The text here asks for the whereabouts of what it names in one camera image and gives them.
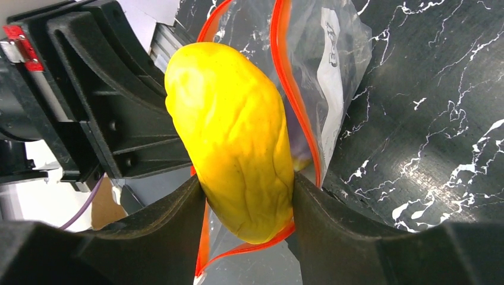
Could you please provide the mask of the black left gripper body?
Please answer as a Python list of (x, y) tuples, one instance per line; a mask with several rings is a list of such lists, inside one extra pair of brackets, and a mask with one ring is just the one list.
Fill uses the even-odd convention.
[(100, 127), (113, 121), (115, 90), (83, 59), (70, 37), (96, 48), (115, 23), (113, 8), (1, 9), (2, 38), (24, 61), (1, 49), (1, 137), (44, 140), (63, 169), (62, 179), (92, 185), (98, 174), (114, 176)]

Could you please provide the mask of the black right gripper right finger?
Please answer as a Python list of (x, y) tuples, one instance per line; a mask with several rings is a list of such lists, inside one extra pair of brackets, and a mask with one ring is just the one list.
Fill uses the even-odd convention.
[(419, 233), (379, 223), (294, 180), (304, 284), (502, 284), (503, 224), (448, 222)]

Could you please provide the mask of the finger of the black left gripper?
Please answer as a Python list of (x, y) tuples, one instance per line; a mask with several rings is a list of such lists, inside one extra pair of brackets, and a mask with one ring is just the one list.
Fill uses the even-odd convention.
[(48, 35), (86, 113), (81, 123), (113, 178), (143, 178), (190, 164), (165, 108), (163, 73), (117, 1), (59, 9)]

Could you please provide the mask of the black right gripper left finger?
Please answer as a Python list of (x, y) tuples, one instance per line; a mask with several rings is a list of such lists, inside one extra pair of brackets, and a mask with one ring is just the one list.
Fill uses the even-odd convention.
[(1, 223), (2, 284), (192, 284), (205, 197), (196, 176), (94, 231)]

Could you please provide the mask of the yellow toy corn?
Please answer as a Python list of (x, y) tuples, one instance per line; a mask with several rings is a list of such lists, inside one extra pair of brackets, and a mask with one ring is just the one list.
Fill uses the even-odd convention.
[(165, 72), (165, 106), (207, 201), (251, 244), (291, 222), (294, 167), (284, 103), (275, 84), (236, 49), (198, 42)]

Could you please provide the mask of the clear zip bag orange zipper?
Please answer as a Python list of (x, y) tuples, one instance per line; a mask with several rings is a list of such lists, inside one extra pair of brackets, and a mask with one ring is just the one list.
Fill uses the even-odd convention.
[(371, 30), (351, 1), (215, 1), (198, 36), (238, 49), (276, 84), (326, 176), (344, 114), (371, 59)]

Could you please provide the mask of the purple toy eggplant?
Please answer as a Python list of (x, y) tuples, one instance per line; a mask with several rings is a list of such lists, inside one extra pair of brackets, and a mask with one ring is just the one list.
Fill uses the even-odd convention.
[(285, 114), (293, 166), (298, 172), (309, 166), (313, 158), (304, 131), (289, 103), (285, 106)]

